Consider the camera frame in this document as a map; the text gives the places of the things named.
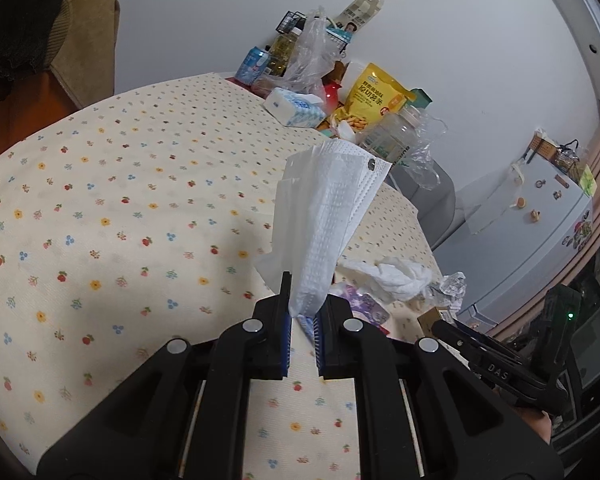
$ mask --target floral tablecloth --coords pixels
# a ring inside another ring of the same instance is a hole
[[[281,126],[215,74],[109,98],[0,156],[0,435],[45,450],[173,336],[216,338],[270,294],[276,183],[315,130]],[[343,258],[410,256],[439,272],[413,206],[382,185]],[[395,307],[392,336],[414,338]],[[244,475],[353,479],[352,381],[321,381],[292,335],[289,377],[255,382]]]

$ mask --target yellow snack bag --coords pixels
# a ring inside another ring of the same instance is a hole
[[[369,63],[352,86],[343,107],[332,114],[337,123],[347,121],[354,131],[377,123],[384,114],[397,112],[416,94],[404,88],[387,72]]]

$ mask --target beverage can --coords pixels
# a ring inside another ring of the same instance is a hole
[[[254,46],[235,73],[235,78],[245,85],[252,85],[266,69],[269,59],[268,52]]]

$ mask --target silver screw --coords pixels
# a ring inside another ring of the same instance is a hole
[[[260,330],[262,330],[262,322],[259,319],[248,319],[247,321],[245,321],[242,324],[242,329],[245,332],[251,332],[251,333],[255,333],[255,332],[259,332]]]
[[[172,339],[167,343],[167,352],[170,354],[182,354],[187,349],[184,339]]]
[[[362,325],[362,321],[360,321],[359,319],[355,317],[350,317],[349,319],[344,320],[342,326],[345,328],[345,330],[348,330],[349,332],[360,332],[364,325]]]
[[[418,346],[422,348],[425,352],[435,352],[440,345],[435,339],[430,337],[424,337],[420,341],[418,341]]]

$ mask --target curtain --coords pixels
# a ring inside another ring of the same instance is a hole
[[[600,248],[600,131],[594,138],[592,148],[589,152],[589,167],[596,178],[598,190],[593,197],[593,232],[584,248],[579,251],[573,259],[561,270],[560,273],[538,292],[531,300],[525,303],[511,316],[507,317],[498,326],[491,329],[488,334],[499,340],[506,339],[518,332],[529,321],[542,311],[544,306],[544,295],[554,285],[563,283],[568,285],[577,274],[584,268],[585,264],[595,256]]]

